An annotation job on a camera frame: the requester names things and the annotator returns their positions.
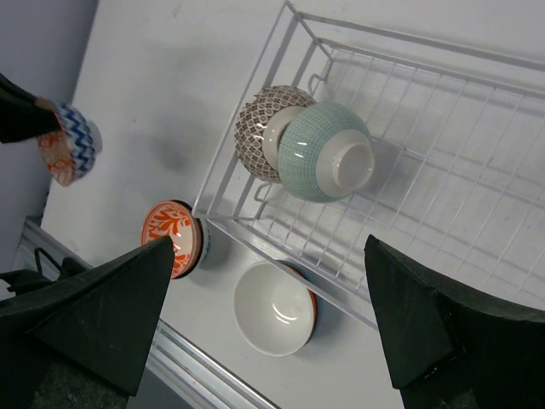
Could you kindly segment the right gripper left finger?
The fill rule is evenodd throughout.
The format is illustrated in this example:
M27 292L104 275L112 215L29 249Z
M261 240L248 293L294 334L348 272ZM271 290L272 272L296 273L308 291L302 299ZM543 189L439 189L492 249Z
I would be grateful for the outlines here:
M137 394L175 253L155 239L96 268L3 273L1 405L124 408Z

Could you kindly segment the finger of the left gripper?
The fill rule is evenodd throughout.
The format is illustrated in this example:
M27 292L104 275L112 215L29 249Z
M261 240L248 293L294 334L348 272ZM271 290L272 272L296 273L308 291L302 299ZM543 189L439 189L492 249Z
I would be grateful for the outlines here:
M1 75L1 143L16 143L60 130L55 110Z

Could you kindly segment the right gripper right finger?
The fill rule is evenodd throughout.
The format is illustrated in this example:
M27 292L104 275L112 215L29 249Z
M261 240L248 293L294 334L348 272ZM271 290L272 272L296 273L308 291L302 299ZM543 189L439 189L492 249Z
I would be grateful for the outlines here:
M369 236L364 263L406 408L542 408L544 313L479 291Z

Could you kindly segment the orange patterned bowl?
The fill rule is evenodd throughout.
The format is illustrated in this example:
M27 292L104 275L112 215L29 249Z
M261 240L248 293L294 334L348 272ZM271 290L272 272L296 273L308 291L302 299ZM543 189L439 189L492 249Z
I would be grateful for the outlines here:
M38 97L36 104L51 111L57 121L57 130L40 135L37 138L37 144L50 175L61 186L67 187L75 181L72 146L52 101Z

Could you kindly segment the blue zigzag bowl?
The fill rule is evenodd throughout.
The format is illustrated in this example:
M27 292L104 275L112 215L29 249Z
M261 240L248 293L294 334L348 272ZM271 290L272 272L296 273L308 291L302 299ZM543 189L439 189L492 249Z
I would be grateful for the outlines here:
M95 166L102 150L98 126L75 107L65 102L54 102L54 111L67 139L72 157L74 180L85 177Z

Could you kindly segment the orange floral bowl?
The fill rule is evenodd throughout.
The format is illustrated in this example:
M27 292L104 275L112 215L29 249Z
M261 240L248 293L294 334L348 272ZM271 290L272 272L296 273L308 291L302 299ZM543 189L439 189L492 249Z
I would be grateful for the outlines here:
M141 228L141 244L163 236L171 238L174 248L170 278L180 279L191 273L203 255L204 229L189 204L164 200L148 211Z

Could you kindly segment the teal dashed bowl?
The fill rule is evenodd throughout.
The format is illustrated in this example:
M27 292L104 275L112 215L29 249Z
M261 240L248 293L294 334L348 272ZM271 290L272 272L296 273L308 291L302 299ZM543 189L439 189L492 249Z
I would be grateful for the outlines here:
M366 123L337 102L301 111L279 142L280 181L291 195L309 202L346 198L370 180L375 167Z

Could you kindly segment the brown patterned bowl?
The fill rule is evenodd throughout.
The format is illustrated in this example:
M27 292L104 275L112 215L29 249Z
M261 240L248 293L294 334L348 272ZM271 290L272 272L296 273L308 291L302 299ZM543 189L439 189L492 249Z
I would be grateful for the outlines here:
M290 85L273 85L245 104L235 123L238 160L253 176L280 183L278 146L290 122L316 103L306 91Z

